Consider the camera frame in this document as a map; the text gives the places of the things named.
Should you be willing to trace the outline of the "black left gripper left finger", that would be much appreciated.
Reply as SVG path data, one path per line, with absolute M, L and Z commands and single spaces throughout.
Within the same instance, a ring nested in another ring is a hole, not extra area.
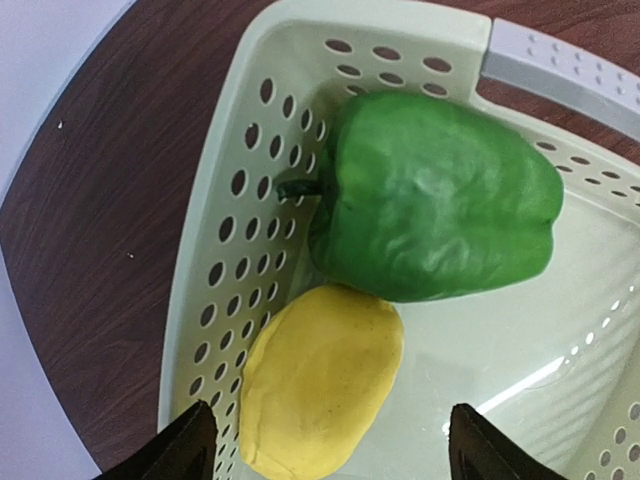
M 217 435 L 211 407 L 198 400 L 140 450 L 97 480 L 211 480 Z

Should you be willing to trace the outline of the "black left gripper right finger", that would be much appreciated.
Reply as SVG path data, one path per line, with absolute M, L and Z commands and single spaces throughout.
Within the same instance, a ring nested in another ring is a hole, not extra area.
M 451 410 L 448 454 L 453 480 L 565 480 L 466 403 Z

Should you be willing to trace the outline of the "yellow toy corn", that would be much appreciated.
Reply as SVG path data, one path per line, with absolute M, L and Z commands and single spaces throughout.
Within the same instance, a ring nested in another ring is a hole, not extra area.
M 267 479 L 323 479 L 353 455 L 387 399 L 404 352 L 394 305 L 324 285 L 278 312 L 243 369 L 242 459 Z

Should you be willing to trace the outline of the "green toy bell pepper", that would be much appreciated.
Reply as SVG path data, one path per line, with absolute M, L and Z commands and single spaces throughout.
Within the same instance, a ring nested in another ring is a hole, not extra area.
M 335 117 L 313 179 L 307 245 L 329 280 L 401 303 L 540 275 L 564 201 L 552 164 L 515 130 L 420 94 L 357 96 Z

